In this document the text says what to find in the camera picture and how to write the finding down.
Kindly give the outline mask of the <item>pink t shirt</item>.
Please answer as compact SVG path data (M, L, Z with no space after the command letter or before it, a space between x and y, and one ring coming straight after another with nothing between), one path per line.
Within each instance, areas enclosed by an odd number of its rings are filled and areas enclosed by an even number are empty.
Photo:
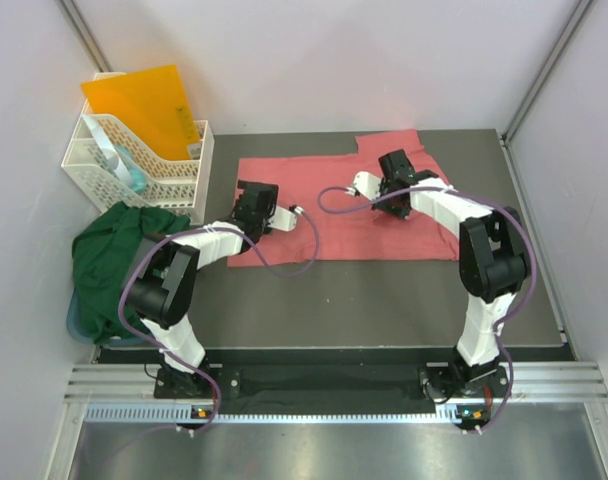
M240 180L275 184L281 207L297 205L309 215L291 232L277 231L259 243L254 252L229 258L231 267L299 263L319 260L445 260L455 261L459 247L455 236L429 217L411 213L399 219L380 210L354 211L357 197L343 192L354 176L366 171L380 177L378 160L402 150L417 171L444 173L426 152L414 129L358 135L353 153L318 151L303 155L246 154L239 160Z

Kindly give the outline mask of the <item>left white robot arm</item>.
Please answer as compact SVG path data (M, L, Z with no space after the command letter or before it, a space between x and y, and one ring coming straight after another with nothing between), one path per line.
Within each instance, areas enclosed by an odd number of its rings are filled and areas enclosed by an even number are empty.
M210 387L211 374L200 366L205 349L188 320L198 270L237 256L272 230L278 212L276 184L240 181L232 212L221 221L182 236L147 234L124 279L118 307L131 309L152 335L176 384L189 396Z

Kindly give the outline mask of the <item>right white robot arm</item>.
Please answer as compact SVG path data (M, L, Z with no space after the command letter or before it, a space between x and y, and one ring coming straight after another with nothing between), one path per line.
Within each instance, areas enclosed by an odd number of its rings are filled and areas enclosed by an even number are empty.
M438 174L415 170L402 150L383 155L378 163L381 177L361 172L353 180L375 209L402 219L418 212L458 240L459 276L468 304L449 363L450 380L458 393L474 395L497 369L502 319L531 273L519 215L461 196Z

